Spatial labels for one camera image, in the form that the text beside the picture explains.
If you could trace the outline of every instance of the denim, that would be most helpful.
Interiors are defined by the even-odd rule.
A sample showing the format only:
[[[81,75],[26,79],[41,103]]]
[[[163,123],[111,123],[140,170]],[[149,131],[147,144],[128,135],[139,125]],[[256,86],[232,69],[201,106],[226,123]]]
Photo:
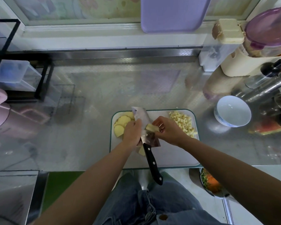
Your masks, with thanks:
[[[163,185],[151,182],[146,190],[130,173],[123,175],[94,225],[223,224],[204,211],[199,201],[168,173],[161,175]]]

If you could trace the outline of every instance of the button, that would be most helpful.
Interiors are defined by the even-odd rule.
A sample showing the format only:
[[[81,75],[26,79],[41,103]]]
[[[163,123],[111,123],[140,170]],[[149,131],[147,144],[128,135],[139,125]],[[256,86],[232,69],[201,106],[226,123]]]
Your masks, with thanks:
[[[150,219],[152,215],[152,212],[148,212],[147,215],[145,216],[145,220],[147,221],[148,219]]]
[[[165,215],[165,214],[162,214],[162,215],[159,216],[160,220],[167,220],[167,218],[168,218],[168,216]]]

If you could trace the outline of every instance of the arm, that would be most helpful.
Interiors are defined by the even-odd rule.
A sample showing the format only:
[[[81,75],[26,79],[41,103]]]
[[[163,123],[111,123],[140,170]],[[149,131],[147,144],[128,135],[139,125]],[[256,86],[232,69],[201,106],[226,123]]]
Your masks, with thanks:
[[[263,224],[281,224],[281,181],[187,136],[173,121],[158,117],[155,135],[183,148]]]
[[[140,137],[141,120],[129,122],[123,141],[77,178],[34,225],[93,224]]]

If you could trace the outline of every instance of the green floor mat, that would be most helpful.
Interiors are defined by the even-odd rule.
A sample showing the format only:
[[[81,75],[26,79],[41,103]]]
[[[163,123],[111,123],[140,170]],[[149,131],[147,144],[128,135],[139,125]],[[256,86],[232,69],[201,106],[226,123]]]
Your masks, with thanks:
[[[45,189],[42,213],[83,173],[83,171],[50,172]]]

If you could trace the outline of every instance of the countertop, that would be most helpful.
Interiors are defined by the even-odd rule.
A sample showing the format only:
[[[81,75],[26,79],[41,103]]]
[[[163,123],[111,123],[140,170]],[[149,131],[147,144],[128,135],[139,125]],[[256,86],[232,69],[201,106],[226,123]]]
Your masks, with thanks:
[[[41,102],[29,105],[51,119],[32,139],[0,135],[0,170],[86,170],[109,153],[113,114],[131,106],[189,109],[205,144],[250,165],[281,164],[281,132],[267,136],[248,132],[260,119],[254,104],[247,126],[229,128],[214,118],[217,101],[242,79],[225,76],[221,68],[204,73],[195,56],[77,61],[76,65],[56,61],[51,84],[61,98],[55,107]]]

